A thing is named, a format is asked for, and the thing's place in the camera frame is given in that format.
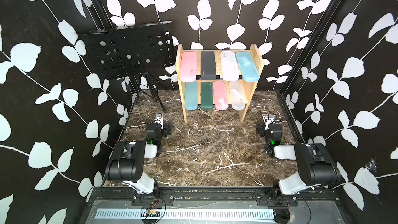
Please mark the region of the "dark grey pencil case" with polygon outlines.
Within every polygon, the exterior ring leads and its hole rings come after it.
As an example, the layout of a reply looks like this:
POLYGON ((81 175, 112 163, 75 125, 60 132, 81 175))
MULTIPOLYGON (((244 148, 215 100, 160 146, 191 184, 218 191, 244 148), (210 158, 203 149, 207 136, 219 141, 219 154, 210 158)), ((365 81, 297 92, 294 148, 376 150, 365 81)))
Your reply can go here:
POLYGON ((213 51, 201 52, 201 80, 216 80, 216 62, 213 51))

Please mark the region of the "pink pencil case top shelf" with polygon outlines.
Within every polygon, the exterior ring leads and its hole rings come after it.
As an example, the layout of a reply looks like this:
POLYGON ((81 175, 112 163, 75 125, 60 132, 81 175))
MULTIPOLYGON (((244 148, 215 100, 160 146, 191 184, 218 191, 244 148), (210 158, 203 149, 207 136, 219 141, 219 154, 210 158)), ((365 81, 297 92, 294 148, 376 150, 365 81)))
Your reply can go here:
POLYGON ((197 53, 183 52, 180 61, 179 78, 182 82, 194 82, 197 76, 197 53))

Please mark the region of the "white pencil case top shelf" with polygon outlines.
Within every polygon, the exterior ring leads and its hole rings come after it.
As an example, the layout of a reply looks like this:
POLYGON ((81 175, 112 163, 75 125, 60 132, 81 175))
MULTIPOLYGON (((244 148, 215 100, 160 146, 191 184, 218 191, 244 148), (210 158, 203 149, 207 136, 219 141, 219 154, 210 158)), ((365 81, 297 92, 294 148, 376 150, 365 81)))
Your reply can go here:
POLYGON ((223 80, 228 82, 238 81, 239 69, 235 53, 232 51, 222 51, 220 59, 223 80))

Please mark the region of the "light blue pencil case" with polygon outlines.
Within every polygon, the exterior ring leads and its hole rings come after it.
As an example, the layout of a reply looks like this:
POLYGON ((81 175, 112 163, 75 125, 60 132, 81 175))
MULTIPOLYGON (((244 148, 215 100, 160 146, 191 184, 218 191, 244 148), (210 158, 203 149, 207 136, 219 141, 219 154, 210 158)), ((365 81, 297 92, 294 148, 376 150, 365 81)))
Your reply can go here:
POLYGON ((237 52, 235 55, 243 80, 257 82, 260 79, 260 74, 250 53, 237 52))

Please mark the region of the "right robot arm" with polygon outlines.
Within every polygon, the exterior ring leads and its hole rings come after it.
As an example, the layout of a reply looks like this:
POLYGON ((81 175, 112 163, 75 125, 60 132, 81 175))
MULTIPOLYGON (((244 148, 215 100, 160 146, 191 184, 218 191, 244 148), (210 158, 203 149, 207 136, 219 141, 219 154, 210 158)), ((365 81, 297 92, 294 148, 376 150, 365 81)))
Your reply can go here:
POLYGON ((323 144, 282 145, 282 128, 275 123, 258 124, 256 133, 265 139, 269 156, 296 162, 297 172, 278 181, 281 194, 295 195, 313 187, 335 186, 340 181, 336 163, 323 144))

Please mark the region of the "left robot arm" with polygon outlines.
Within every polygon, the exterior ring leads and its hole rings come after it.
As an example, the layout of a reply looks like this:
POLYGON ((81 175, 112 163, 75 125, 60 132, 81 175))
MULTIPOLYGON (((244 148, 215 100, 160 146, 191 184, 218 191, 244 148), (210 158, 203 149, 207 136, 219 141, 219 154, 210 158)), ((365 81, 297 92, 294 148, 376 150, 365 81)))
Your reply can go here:
POLYGON ((162 139, 171 135, 166 122, 147 124, 144 140, 119 141, 105 168, 105 179, 133 188, 138 194, 158 196, 158 183, 144 172, 146 159, 156 158, 162 149, 162 139))

